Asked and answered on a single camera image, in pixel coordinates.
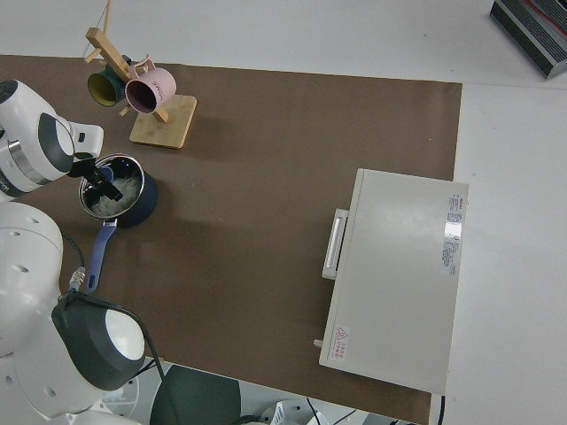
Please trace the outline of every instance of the dark green mug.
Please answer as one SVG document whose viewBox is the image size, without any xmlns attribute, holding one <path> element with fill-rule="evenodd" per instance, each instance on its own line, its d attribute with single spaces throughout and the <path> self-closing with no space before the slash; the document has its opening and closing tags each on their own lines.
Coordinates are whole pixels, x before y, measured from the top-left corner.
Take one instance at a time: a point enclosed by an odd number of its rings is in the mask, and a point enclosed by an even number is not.
<svg viewBox="0 0 567 425">
<path fill-rule="evenodd" d="M 128 56 L 123 56 L 124 60 L 130 65 L 132 60 Z M 93 99 L 102 106 L 115 106 L 126 94 L 126 82 L 124 82 L 109 66 L 99 73 L 92 74 L 87 80 L 89 92 Z"/>
</svg>

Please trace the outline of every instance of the pink mug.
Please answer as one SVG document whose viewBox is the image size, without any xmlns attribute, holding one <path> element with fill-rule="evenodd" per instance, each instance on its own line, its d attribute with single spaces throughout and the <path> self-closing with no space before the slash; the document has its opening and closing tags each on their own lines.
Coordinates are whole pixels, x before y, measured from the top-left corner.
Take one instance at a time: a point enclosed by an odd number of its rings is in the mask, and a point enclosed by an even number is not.
<svg viewBox="0 0 567 425">
<path fill-rule="evenodd" d="M 139 75 L 136 68 L 142 65 L 147 65 L 147 71 Z M 129 74 L 126 99 L 138 112 L 154 112 L 171 99 L 177 89 L 174 76 L 163 68 L 156 68 L 150 57 L 132 65 Z"/>
</svg>

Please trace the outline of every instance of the saucepan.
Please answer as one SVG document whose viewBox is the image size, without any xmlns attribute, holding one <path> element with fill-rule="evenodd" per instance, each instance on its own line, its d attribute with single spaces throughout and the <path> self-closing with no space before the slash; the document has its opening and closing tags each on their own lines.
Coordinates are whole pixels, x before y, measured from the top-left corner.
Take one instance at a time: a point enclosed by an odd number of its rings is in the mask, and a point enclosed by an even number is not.
<svg viewBox="0 0 567 425">
<path fill-rule="evenodd" d="M 92 179 L 81 179 L 79 199 L 84 210 L 100 219 L 103 226 L 93 246 L 87 272 L 86 291 L 97 286 L 105 257 L 106 245 L 116 228 L 131 228 L 147 219 L 158 201 L 158 187 L 140 163 L 129 155 L 117 153 L 101 158 L 95 164 L 105 180 L 120 191 L 118 201 L 104 195 L 101 185 Z"/>
</svg>

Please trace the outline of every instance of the black cable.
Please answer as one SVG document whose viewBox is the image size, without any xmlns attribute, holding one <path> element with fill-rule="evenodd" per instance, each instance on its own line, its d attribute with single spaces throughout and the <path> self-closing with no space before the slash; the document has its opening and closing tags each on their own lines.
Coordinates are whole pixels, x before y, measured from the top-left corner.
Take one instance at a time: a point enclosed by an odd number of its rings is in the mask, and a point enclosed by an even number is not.
<svg viewBox="0 0 567 425">
<path fill-rule="evenodd" d="M 317 420 L 317 425 L 321 425 L 321 422 L 319 421 L 319 418 L 317 417 L 317 412 L 315 411 L 315 408 L 311 404 L 311 400 L 309 400 L 309 397 L 307 397 L 307 403 L 309 404 L 309 407 L 311 407 L 311 412 L 313 412 L 313 416 Z"/>
<path fill-rule="evenodd" d="M 75 299 L 80 299 L 84 303 L 97 305 L 99 307 L 103 307 L 108 310 L 114 310 L 115 312 L 118 313 L 124 313 L 137 323 L 137 325 L 142 330 L 142 334 L 144 335 L 144 338 L 147 341 L 148 346 L 150 347 L 151 356 L 153 357 L 153 360 L 156 363 L 155 366 L 158 368 L 159 377 L 161 378 L 161 382 L 166 390 L 166 395 L 167 398 L 169 399 L 169 404 L 171 405 L 171 409 L 174 413 L 175 422 L 177 423 L 177 425 L 181 425 L 181 421 L 179 419 L 179 413 L 177 412 L 177 407 L 175 406 L 173 396 L 171 395 L 171 391 L 169 389 L 169 385 L 167 385 L 166 382 L 166 374 L 164 374 L 163 367 L 161 366 L 161 362 L 159 361 L 158 352 L 156 350 L 155 345 L 153 344 L 153 341 L 150 336 L 150 332 L 148 331 L 148 328 L 145 327 L 144 323 L 142 322 L 142 319 L 140 319 L 136 314 L 130 312 L 127 308 L 122 307 L 121 305 L 113 304 L 101 298 L 91 297 L 90 295 L 85 294 L 84 292 L 80 292 L 78 290 L 68 291 L 59 297 L 59 300 L 64 300 L 67 305 L 73 303 Z"/>
<path fill-rule="evenodd" d="M 75 242 L 74 239 L 70 235 L 65 233 L 63 230 L 61 230 L 61 235 L 77 251 L 77 254 L 79 254 L 79 262 L 81 263 L 81 267 L 85 267 L 85 256 L 82 255 L 82 250 L 81 250 L 81 247 L 79 246 L 79 244 L 77 242 Z"/>
<path fill-rule="evenodd" d="M 437 425 L 443 424 L 443 416 L 445 416 L 445 396 L 441 396 L 441 408 L 439 409 L 439 420 Z"/>
<path fill-rule="evenodd" d="M 143 372 L 145 372 L 146 370 L 150 370 L 153 369 L 154 367 L 156 367 L 155 365 L 155 360 L 151 359 L 150 363 L 148 363 L 147 365 L 145 365 L 144 367 L 142 367 L 140 370 L 138 370 L 136 372 L 136 374 L 134 376 L 132 376 L 130 379 L 134 379 L 137 376 L 141 375 Z"/>
<path fill-rule="evenodd" d="M 336 421 L 335 423 L 333 423 L 333 425 L 337 425 L 338 423 L 344 421 L 346 418 L 348 418 L 351 414 L 353 414 L 354 412 L 356 412 L 356 409 L 354 409 L 351 413 L 347 413 L 345 416 L 343 416 L 342 418 L 340 418 L 338 421 Z"/>
</svg>

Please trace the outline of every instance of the white table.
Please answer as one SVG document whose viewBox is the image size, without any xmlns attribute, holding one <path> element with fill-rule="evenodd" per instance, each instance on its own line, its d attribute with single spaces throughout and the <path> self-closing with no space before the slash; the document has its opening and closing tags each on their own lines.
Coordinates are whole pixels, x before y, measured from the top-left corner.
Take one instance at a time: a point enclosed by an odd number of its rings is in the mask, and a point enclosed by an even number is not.
<svg viewBox="0 0 567 425">
<path fill-rule="evenodd" d="M 83 56 L 104 4 L 6 1 L 0 53 Z M 110 36 L 161 62 L 463 82 L 454 179 L 470 207 L 445 424 L 562 423 L 567 74 L 544 81 L 491 4 L 119 0 Z"/>
</svg>

